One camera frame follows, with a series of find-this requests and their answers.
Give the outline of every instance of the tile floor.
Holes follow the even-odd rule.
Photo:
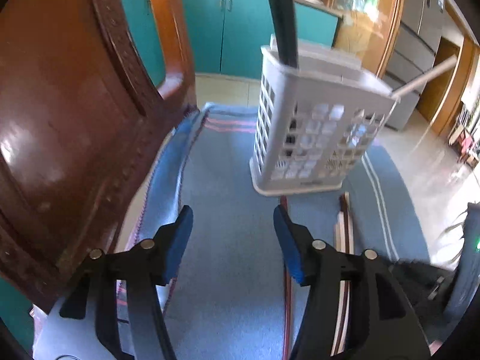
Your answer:
[[[199,108],[207,102],[256,107],[260,82],[198,75],[196,92]],[[480,201],[480,175],[468,166],[457,164],[457,155],[428,129],[428,123],[418,112],[414,112],[402,132],[386,127],[377,140],[387,149],[410,192],[432,262],[442,264],[458,252],[458,243],[454,241],[461,233],[452,232],[448,239],[452,243],[450,248],[440,250],[444,244],[440,245],[437,239],[467,208],[468,202]],[[145,190],[144,186],[130,205],[125,231],[134,226]]]

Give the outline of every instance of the metal screw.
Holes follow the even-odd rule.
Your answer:
[[[103,254],[103,252],[102,252],[101,249],[93,249],[90,252],[89,256],[92,260],[96,260],[96,259],[99,259],[100,257],[102,257],[102,254]]]
[[[378,254],[375,250],[367,249],[365,251],[365,257],[368,258],[369,260],[375,260],[378,257]]]
[[[155,242],[153,239],[144,239],[142,242],[140,242],[140,246],[142,249],[152,249],[153,246],[155,246]]]
[[[327,247],[327,244],[325,242],[323,242],[321,239],[316,239],[314,240],[311,245],[313,246],[314,249],[318,250],[318,251],[322,251],[323,249],[325,249]]]

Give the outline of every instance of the chair backrest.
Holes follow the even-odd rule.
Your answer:
[[[154,87],[120,0],[0,0],[0,271],[48,311],[88,251],[112,251],[167,133],[195,103],[181,0],[151,0]]]

